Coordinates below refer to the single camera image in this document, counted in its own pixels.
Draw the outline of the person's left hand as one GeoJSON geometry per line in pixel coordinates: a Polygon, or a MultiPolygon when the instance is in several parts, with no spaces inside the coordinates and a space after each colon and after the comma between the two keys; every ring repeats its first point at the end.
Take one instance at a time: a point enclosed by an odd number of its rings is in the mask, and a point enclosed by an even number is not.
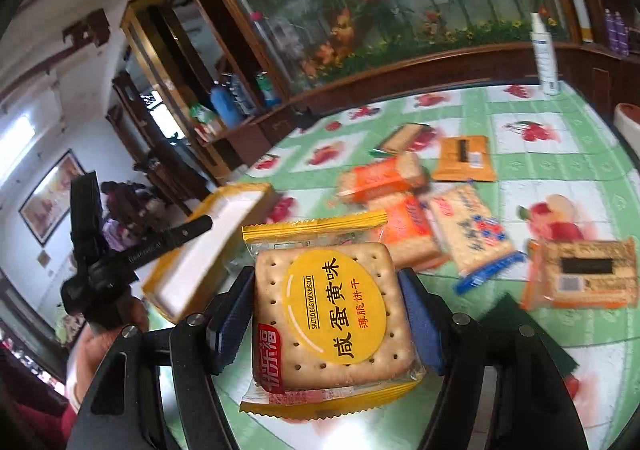
{"type": "Polygon", "coordinates": [[[122,329],[130,324],[141,332],[149,329],[148,313],[141,300],[131,300],[128,316],[129,320],[115,329],[95,333],[88,324],[82,328],[68,364],[65,384],[66,398],[75,413],[80,410],[96,370],[122,329]]]}

